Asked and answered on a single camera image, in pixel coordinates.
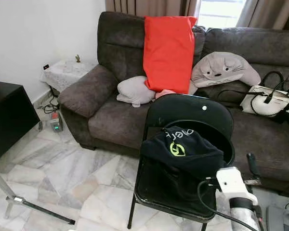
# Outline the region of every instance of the window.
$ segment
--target window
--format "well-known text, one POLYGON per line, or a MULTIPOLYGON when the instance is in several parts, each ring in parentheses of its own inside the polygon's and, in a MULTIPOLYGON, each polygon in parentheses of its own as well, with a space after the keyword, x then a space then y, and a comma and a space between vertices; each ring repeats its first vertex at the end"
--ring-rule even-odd
POLYGON ((197 25, 205 28, 235 27, 246 0, 202 0, 197 25))

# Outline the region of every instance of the white tablecloth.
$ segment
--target white tablecloth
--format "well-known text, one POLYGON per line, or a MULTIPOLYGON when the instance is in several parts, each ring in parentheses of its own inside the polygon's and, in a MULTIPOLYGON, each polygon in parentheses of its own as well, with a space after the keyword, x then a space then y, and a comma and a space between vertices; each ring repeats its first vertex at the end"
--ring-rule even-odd
POLYGON ((59 61, 44 70, 40 80, 62 92, 91 71, 96 64, 77 63, 76 61, 59 61))

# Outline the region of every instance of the beige curtain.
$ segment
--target beige curtain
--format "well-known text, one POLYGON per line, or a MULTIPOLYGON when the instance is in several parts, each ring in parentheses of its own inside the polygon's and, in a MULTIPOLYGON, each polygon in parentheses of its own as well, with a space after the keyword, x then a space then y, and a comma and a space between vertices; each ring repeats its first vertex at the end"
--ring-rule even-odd
POLYGON ((199 16, 201 0, 105 0, 107 11, 137 16, 199 16))
POLYGON ((289 0, 246 0, 236 26, 289 30, 289 0))

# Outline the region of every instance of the red cushion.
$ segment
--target red cushion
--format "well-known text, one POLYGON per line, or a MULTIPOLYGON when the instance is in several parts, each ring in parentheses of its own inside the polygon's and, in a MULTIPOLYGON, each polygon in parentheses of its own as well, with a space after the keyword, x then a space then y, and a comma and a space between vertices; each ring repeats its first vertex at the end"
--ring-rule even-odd
POLYGON ((160 92, 164 89, 188 93, 191 78, 194 17, 145 17, 144 70, 146 86, 160 92))

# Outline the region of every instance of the sofa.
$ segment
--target sofa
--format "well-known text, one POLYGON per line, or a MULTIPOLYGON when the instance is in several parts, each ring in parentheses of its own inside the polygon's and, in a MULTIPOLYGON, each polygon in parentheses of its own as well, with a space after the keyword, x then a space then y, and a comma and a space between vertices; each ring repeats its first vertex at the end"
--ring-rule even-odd
MULTIPOLYGON (((194 26, 195 65, 213 51, 243 56, 261 78, 269 71, 289 79, 289 31, 260 28, 209 28, 194 26)), ((151 103, 133 108, 116 100, 119 82, 145 75, 143 70, 144 18, 103 12, 98 23, 99 64, 59 96, 61 113, 75 140, 84 148, 103 148, 122 154, 139 155, 145 117, 151 103)), ((268 78, 274 87, 278 76, 268 78)), ((200 88, 196 92, 217 100, 222 90, 248 91, 240 81, 200 88)), ((225 92, 222 99, 239 103, 244 95, 225 92)), ((229 107, 234 119, 233 165, 250 177, 247 153, 256 155, 263 187, 289 194, 289 120, 279 124, 269 118, 229 107)))

